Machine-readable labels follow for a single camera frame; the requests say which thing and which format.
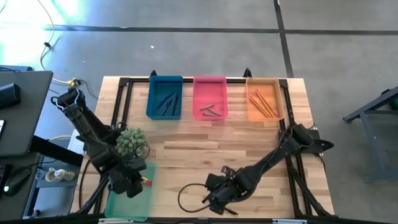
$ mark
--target concrete floor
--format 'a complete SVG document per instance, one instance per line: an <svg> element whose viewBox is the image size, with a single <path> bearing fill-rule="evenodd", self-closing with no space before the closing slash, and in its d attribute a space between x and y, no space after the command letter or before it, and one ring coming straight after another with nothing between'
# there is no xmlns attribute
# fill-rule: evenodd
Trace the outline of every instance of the concrete floor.
<svg viewBox="0 0 398 224"><path fill-rule="evenodd" d="M42 2L56 24L278 28L271 0ZM395 0L280 0L280 6L288 29L398 30ZM49 20L36 1L7 1L0 13L0 64L40 70L42 43L50 35L42 24ZM64 80L86 80L95 94L105 75L149 75L153 69L159 75L240 77L249 67L255 77L287 76L279 34L58 31L55 41L44 58L46 69ZM368 142L360 121L345 124L341 118L397 85L398 36L289 34L287 44L294 77L305 79L316 126L322 138L335 143L325 153L335 213L397 223L398 182L363 182L362 175L374 170ZM95 109L94 98L88 96L87 102ZM47 100L36 134L50 138L72 130Z"/></svg>

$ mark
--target green plant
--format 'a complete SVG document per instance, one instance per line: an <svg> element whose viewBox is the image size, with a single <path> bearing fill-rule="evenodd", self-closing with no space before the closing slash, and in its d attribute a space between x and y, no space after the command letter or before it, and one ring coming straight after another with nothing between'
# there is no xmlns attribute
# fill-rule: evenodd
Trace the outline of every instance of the green plant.
<svg viewBox="0 0 398 224"><path fill-rule="evenodd" d="M115 149L121 156L147 157L149 145L141 128L131 128L121 132L116 140Z"/></svg>

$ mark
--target computer mouse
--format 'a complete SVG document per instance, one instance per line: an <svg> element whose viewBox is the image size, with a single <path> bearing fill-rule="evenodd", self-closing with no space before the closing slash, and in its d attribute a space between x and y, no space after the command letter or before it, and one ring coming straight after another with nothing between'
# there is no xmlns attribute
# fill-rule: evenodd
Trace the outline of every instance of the computer mouse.
<svg viewBox="0 0 398 224"><path fill-rule="evenodd" d="M20 167L10 174L6 184L4 184L3 194L12 197L18 193L23 186L23 183L30 176L30 169L28 167Z"/></svg>

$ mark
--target orange bin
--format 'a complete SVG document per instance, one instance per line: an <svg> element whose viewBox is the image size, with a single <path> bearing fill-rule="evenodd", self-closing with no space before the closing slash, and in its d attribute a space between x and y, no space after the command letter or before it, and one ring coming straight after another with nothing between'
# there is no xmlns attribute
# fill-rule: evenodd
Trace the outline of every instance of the orange bin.
<svg viewBox="0 0 398 224"><path fill-rule="evenodd" d="M274 122L284 118L284 107L277 78L248 78L246 102L250 121Z"/></svg>

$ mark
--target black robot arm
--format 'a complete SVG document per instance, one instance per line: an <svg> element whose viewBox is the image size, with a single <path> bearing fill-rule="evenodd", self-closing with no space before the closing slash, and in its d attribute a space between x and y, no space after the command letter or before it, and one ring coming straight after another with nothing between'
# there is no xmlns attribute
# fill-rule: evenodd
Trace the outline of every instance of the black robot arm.
<svg viewBox="0 0 398 224"><path fill-rule="evenodd" d="M227 210L229 213L236 215L236 212L227 209L225 206L229 203L241 202L249 198L265 172L287 156L301 153L306 148L311 147L313 143L314 140L303 125L291 125L280 137L278 146L254 165L240 168L237 171L224 166L221 170L224 175L209 174L205 185L210 193L202 202L205 203L208 200L210 210L217 214L222 215ZM300 181L297 171L294 172L294 177ZM309 190L308 192L310 194L309 197L311 197L310 201L314 203L313 206L319 205ZM329 215L322 207L318 210L325 215Z"/></svg>
<svg viewBox="0 0 398 224"><path fill-rule="evenodd" d="M142 192L141 175L139 171L146 169L146 163L141 156L121 157L115 151L116 139L126 127L112 127L103 124L91 112L85 102L84 93L76 88L69 88L58 97L52 97L51 102L69 118L79 132L79 140L84 141L92 165L101 174L101 181L94 194L87 202L89 205L81 210L90 210L92 200L96 199L98 191L111 184L110 189L117 194L126 192L128 197L134 197Z"/></svg>

